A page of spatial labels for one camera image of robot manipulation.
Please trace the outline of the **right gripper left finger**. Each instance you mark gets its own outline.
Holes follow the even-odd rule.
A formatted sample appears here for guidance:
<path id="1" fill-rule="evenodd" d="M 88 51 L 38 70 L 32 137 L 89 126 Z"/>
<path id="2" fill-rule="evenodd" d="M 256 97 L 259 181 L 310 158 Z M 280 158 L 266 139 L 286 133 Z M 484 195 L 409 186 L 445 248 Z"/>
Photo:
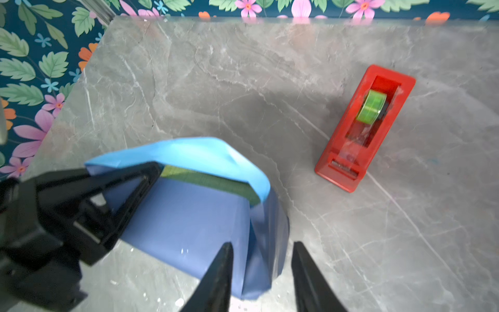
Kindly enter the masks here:
<path id="1" fill-rule="evenodd" d="M 233 260 L 233 245 L 224 243 L 181 312 L 229 311 Z"/>

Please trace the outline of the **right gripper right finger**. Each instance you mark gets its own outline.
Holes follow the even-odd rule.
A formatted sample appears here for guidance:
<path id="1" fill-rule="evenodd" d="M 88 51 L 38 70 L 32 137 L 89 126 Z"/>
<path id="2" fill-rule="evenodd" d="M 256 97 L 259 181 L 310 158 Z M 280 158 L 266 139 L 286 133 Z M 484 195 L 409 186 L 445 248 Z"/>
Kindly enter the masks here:
<path id="1" fill-rule="evenodd" d="M 347 312 L 300 241 L 293 245 L 291 268 L 297 311 Z"/>

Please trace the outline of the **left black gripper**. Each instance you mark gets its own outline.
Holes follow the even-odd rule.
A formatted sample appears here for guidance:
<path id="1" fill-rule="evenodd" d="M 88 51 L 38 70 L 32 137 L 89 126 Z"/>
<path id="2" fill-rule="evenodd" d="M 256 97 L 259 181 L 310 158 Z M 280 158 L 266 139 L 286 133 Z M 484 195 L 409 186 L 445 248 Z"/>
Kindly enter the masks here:
<path id="1" fill-rule="evenodd" d="M 1 310 L 20 302 L 78 307 L 88 296 L 80 260 L 94 265 L 114 248 L 160 175 L 161 166 L 147 162 L 94 175 L 47 172 L 36 187 L 1 182 Z"/>

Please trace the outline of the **light blue wrapping paper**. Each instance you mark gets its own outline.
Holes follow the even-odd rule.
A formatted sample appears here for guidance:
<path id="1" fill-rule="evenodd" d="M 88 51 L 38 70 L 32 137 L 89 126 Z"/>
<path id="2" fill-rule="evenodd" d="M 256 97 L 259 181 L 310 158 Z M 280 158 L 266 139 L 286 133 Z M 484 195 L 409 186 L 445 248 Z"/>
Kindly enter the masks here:
<path id="1" fill-rule="evenodd" d="M 267 176 L 223 140 L 194 137 L 123 149 L 86 162 L 87 170 L 156 162 L 248 183 L 261 202 L 236 194 L 160 178 L 139 205 L 121 238 L 195 278 L 202 278 L 224 243 L 233 245 L 232 294 L 255 300 L 282 273 L 289 220 Z"/>

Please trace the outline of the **green gift box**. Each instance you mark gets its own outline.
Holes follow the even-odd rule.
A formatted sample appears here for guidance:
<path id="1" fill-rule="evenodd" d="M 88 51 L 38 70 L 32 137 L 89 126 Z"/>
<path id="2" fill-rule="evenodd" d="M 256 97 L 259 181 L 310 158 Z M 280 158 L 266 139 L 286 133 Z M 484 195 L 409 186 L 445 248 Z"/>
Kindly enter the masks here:
<path id="1" fill-rule="evenodd" d="M 249 201 L 251 206 L 261 202 L 260 198 L 253 188 L 248 184 L 232 179 L 221 178 L 218 176 L 166 165 L 161 173 L 161 178 L 173 179 L 185 183 L 191 183 L 202 187 L 213 188 L 218 191 L 224 191 L 236 194 Z"/>

